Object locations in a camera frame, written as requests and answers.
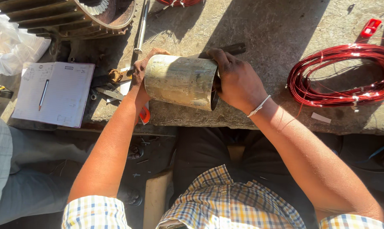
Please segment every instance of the notebook page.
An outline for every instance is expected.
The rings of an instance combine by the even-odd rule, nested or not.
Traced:
[[[93,64],[56,62],[37,121],[80,127]]]
[[[24,63],[21,85],[13,118],[36,120],[39,115],[39,103],[46,80],[52,74],[54,63]]]

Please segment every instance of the white thread bracelet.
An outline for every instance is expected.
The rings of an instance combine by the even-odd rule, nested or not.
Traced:
[[[267,98],[258,106],[255,110],[253,110],[249,115],[247,115],[247,118],[249,118],[251,115],[254,115],[258,112],[259,109],[263,108],[263,104],[267,101],[267,99],[271,97],[271,95],[268,95]]]

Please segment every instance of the black pants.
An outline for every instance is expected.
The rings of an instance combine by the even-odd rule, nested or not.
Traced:
[[[219,128],[180,127],[174,162],[174,195],[169,206],[200,174],[226,164],[234,182],[260,182],[291,204],[307,228],[318,228],[311,202],[290,175],[277,150],[260,131],[252,131],[249,136],[251,140],[246,144],[241,164],[233,166],[226,137]]]

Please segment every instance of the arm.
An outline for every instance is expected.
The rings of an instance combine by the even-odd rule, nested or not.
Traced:
[[[251,65],[220,49],[208,51],[219,64],[219,96],[246,115],[267,97]],[[250,117],[275,146],[315,208],[317,219],[356,214],[384,222],[384,210],[356,174],[310,130],[271,98]]]
[[[150,100],[143,79],[145,67],[155,54],[170,55],[163,49],[153,49],[145,59],[135,62],[131,91],[98,138],[73,183],[68,202],[88,195],[117,196],[138,114]]]

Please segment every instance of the coil of enameled wire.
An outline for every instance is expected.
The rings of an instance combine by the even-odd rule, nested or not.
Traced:
[[[380,66],[381,81],[348,91],[320,93],[311,87],[310,75],[327,65],[351,59],[367,59]],[[288,76],[288,90],[300,104],[311,107],[366,105],[384,100],[384,47],[374,44],[348,44],[330,47],[299,61]]]
[[[156,0],[156,1],[166,6],[189,7],[201,2],[202,0]]]

